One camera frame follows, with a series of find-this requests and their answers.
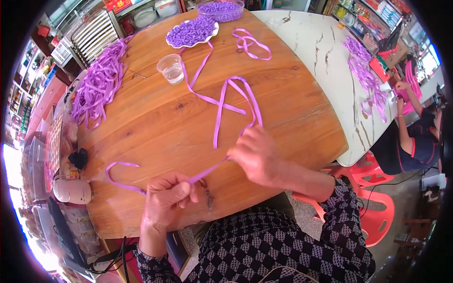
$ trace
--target cardboard box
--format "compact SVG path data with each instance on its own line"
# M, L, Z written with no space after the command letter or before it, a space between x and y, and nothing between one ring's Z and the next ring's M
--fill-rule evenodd
M396 64L398 64L408 52L409 48L407 45L401 40L398 40L398 49L395 53L391 53L387 59L384 59L384 62L387 64L388 68L393 68Z

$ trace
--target white container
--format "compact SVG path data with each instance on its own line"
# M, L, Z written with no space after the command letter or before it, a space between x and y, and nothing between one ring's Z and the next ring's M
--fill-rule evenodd
M143 9L134 16L134 26L138 29L144 28L157 19L156 11L153 7Z
M157 10L157 13L159 14L159 16L161 18L166 18L166 17L169 17L171 15L174 15L178 12L178 4L176 4L176 2L172 1L172 2L169 2L168 1L156 1L156 4L154 5L154 7L156 8Z
M61 202L87 204L93 198L90 184L82 179L67 180L56 176L53 181L53 193Z

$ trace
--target concrete floor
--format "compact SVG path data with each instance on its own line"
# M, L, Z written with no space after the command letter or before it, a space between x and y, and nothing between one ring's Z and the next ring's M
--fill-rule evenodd
M401 182L414 174L415 172L396 175L395 178L389 182L389 185L378 186L374 190L375 192L385 193L393 199L395 204L395 216L390 230L385 237L377 245L369 248L376 261L376 272L370 281L372 283L385 282L385 276L390 270L391 262L398 249L398 245L393 243L393 239L396 235L405 231L405 227L402 225L401 219L409 218L413 215L419 198L419 181L421 179L421 173L399 185L390 184ZM320 219L314 218L316 215L315 209L307 203L293 200L290 192L287 192L287 195L293 205L297 224L300 226L302 231L315 239L319 239L323 222ZM373 201L369 204L369 209L383 210L384 208L384 205ZM193 267L195 267L198 263L199 249L193 239L190 229L181 230L181 234L186 243L188 252L191 255L189 263L181 274L181 279L184 280L192 271Z

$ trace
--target marble table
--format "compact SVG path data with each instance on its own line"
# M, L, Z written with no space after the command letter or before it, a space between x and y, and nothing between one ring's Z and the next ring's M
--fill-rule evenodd
M294 51L326 94L349 145L349 150L337 161L342 166L352 166L392 122L397 112L393 95L389 93L387 101L387 123L383 123L375 107L372 116L363 114L361 103L370 94L363 90L349 69L349 51L342 45L352 34L347 29L339 29L334 18L284 10L252 13Z

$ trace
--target red plastic chair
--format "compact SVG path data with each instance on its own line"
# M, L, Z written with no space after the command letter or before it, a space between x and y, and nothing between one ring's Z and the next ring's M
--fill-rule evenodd
M343 166L328 167L324 170L330 171L330 174L336 178L340 178L341 176L347 177L358 197L369 199L370 201L380 202L386 206L384 211L376 211L370 208L368 208L366 212L361 211L361 228L368 235L368 238L365 239L366 246L372 247L379 243L387 234L393 222L395 205L392 198L381 192L371 193L371 191L362 189L354 181L348 169ZM324 219L325 211L314 199L298 192L293 193L293 199L311 204L316 209L319 218L323 222L326 222Z
M376 158L374 156L371 156L371 154L369 154L368 152L365 153L365 157L367 163L372 162L371 165L359 167L357 164L358 162L356 162L356 164L348 167L349 172L351 172L352 178L354 178L357 184L363 187L375 186L391 181L395 177L393 175L385 174L377 163Z

